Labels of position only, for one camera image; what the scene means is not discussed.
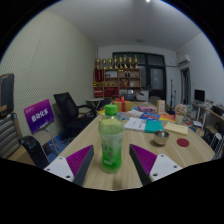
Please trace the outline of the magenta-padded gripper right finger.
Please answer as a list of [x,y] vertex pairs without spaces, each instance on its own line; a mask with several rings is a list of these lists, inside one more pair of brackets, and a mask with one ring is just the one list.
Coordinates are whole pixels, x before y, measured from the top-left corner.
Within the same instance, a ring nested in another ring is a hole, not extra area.
[[155,155],[131,144],[129,154],[143,186],[181,170],[181,167],[165,154]]

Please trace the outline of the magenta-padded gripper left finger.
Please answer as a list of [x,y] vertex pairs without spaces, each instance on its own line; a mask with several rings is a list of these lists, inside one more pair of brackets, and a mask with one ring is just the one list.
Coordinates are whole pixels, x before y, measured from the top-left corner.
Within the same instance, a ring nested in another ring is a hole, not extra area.
[[68,157],[58,157],[45,171],[81,186],[94,156],[94,147],[87,146]]

